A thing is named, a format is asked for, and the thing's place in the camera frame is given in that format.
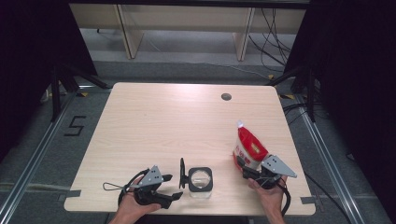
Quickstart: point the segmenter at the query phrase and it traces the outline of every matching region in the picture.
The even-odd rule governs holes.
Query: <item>human hand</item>
[[[282,176],[278,184],[284,188],[287,178],[285,175]],[[248,186],[257,192],[264,213],[267,215],[270,223],[285,223],[281,213],[283,190],[279,186],[274,186],[272,189],[263,189],[255,180],[249,178],[247,181]]]
[[[143,176],[137,178],[134,184],[137,184]],[[161,209],[161,205],[158,203],[152,203],[148,205],[141,205],[134,199],[134,189],[128,189],[128,192],[122,197],[119,209],[116,215],[110,221],[110,224],[133,224],[143,215],[151,212],[155,212]]]

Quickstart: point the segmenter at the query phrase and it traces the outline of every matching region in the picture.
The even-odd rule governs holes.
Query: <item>wooden table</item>
[[[223,93],[232,99],[223,100]],[[155,164],[163,175],[173,175],[161,193],[184,191],[155,214],[262,216],[255,191],[233,163],[239,119],[298,175],[288,179],[287,214],[314,214],[315,206],[301,201],[311,193],[273,87],[158,83],[114,86],[71,188],[81,194],[67,198],[65,209],[115,212],[120,192],[103,190],[103,183],[123,186]],[[192,167],[212,169],[209,199],[193,199],[188,186],[178,189],[180,158],[186,173]]]

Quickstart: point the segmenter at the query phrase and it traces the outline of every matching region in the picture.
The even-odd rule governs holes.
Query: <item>gray floor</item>
[[[247,45],[247,55],[238,62],[234,53],[233,38],[227,33],[204,32],[146,32],[140,49],[133,60],[127,60],[120,32],[114,30],[81,30],[94,60],[101,80],[108,84],[119,81],[132,82],[186,82],[263,85],[269,75],[280,76],[281,72],[268,70],[262,66],[261,55],[255,47]],[[262,35],[252,36],[263,43]],[[294,35],[279,38],[292,46]],[[279,60],[276,48],[267,49]],[[282,70],[278,63],[263,57],[264,64],[275,70]],[[78,79],[81,86],[92,84]],[[279,84],[279,94],[290,94],[292,79]],[[67,108],[59,129],[56,131],[48,150],[40,162],[10,223],[107,223],[113,214],[69,213],[64,210],[64,197],[90,142],[92,133],[100,118],[110,91],[87,88],[85,97],[75,97]],[[281,99],[281,104],[292,105],[296,101]],[[341,176],[356,201],[365,223],[390,223],[380,202],[375,197],[357,164],[346,157],[347,147],[338,135],[331,117],[320,106],[315,109],[317,126],[337,164]],[[38,108],[35,118],[25,130],[21,142],[13,148],[0,164],[0,200],[4,200],[12,185],[19,179],[31,155],[38,146],[41,136],[50,126],[51,101]],[[74,116],[85,116],[74,124],[84,126],[78,137],[65,136],[75,133],[70,129]],[[300,156],[304,170],[341,204],[333,183],[317,147],[307,130],[299,109],[287,115],[290,132]],[[341,212],[323,191],[312,181],[308,186],[313,195],[318,195],[322,203],[310,217],[289,217],[288,223],[347,223]],[[207,217],[202,222],[231,223],[229,219]],[[157,223],[192,222],[191,217],[162,217]],[[251,217],[250,223],[266,223],[264,217]]]

